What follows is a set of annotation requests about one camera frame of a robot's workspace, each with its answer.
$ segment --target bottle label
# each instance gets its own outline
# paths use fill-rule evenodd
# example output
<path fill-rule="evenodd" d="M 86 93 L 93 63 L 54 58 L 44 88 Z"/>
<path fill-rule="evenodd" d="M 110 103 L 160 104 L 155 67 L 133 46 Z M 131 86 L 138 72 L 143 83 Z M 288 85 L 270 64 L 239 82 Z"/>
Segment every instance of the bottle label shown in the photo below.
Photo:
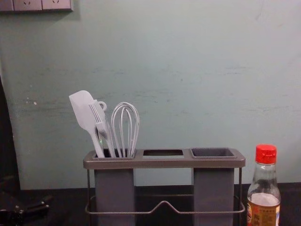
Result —
<path fill-rule="evenodd" d="M 279 226 L 280 204 L 277 206 L 259 206 L 248 202 L 248 226 Z"/>

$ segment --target wall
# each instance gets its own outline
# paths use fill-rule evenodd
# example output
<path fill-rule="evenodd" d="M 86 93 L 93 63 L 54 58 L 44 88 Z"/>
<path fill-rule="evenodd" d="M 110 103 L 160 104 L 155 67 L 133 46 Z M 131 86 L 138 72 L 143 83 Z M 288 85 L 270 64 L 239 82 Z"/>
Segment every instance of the wall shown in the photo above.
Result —
<path fill-rule="evenodd" d="M 299 0 L 82 0 L 70 14 L 1 15 L 22 188 L 86 185 L 93 145 L 68 99 L 81 89 L 111 111 L 136 105 L 138 148 L 234 147 L 249 183 L 255 145 L 274 143 L 279 181 L 301 182 L 300 40 Z M 189 170 L 159 174 L 139 171 L 137 184 L 190 183 Z"/>

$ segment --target whisk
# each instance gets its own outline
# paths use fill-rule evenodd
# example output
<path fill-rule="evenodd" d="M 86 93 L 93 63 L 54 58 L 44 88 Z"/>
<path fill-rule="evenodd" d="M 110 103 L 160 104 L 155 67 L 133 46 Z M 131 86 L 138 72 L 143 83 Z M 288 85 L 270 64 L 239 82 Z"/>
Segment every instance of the whisk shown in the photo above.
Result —
<path fill-rule="evenodd" d="M 119 132 L 120 137 L 118 138 L 116 129 L 115 129 L 115 120 L 118 119 L 119 116 Z M 124 139 L 124 133 L 123 133 L 123 123 L 124 119 L 127 116 L 127 148 L 126 143 Z M 116 143 L 116 148 L 118 151 L 119 157 L 128 157 L 132 158 L 135 153 L 138 133 L 139 133 L 139 124 L 140 124 L 140 118 L 139 113 L 134 105 L 127 103 L 127 102 L 121 102 L 118 104 L 111 116 L 111 126 L 112 126 L 112 132 L 114 134 L 114 139 Z"/>

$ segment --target utensil caddy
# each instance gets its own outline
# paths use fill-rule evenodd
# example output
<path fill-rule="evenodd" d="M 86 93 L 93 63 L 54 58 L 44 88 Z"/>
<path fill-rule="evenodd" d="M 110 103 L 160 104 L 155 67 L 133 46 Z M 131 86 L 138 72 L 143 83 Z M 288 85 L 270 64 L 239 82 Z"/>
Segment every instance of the utensil caddy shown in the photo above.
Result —
<path fill-rule="evenodd" d="M 232 226 L 234 215 L 245 211 L 242 200 L 244 156 L 231 148 L 191 148 L 136 150 L 133 158 L 96 158 L 91 151 L 84 159 L 87 169 L 89 225 L 93 215 L 98 226 L 135 226 L 136 215 L 150 215 L 161 205 L 168 205 L 179 215 L 193 215 L 194 226 Z M 193 211 L 179 211 L 162 200 L 152 210 L 135 209 L 134 169 L 192 168 Z M 239 194 L 234 196 L 234 169 L 239 168 Z M 90 195 L 90 170 L 95 173 L 95 196 Z M 96 202 L 96 211 L 91 203 Z"/>

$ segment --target dark countertop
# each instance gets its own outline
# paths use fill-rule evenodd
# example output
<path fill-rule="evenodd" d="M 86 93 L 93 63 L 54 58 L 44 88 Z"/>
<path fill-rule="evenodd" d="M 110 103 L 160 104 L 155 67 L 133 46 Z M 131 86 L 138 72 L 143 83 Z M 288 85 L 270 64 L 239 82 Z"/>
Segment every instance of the dark countertop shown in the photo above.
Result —
<path fill-rule="evenodd" d="M 243 185 L 243 202 L 246 203 L 246 193 L 249 185 Z M 301 222 L 301 183 L 279 184 L 281 192 L 280 226 L 298 226 Z M 160 200 L 168 200 L 175 206 L 189 209 L 191 197 L 148 197 L 148 194 L 190 194 L 191 186 L 138 187 L 136 189 L 137 208 L 151 210 Z M 25 226 L 86 226 L 87 215 L 84 212 L 87 203 L 87 189 L 62 190 L 30 190 L 21 191 L 17 197 L 24 204 L 39 201 L 46 195 L 54 197 L 48 216 L 25 224 Z M 246 225 L 246 213 L 242 214 L 242 226 Z M 160 207 L 154 216 L 139 217 L 137 226 L 190 226 L 191 216 L 178 216 L 168 207 Z"/>

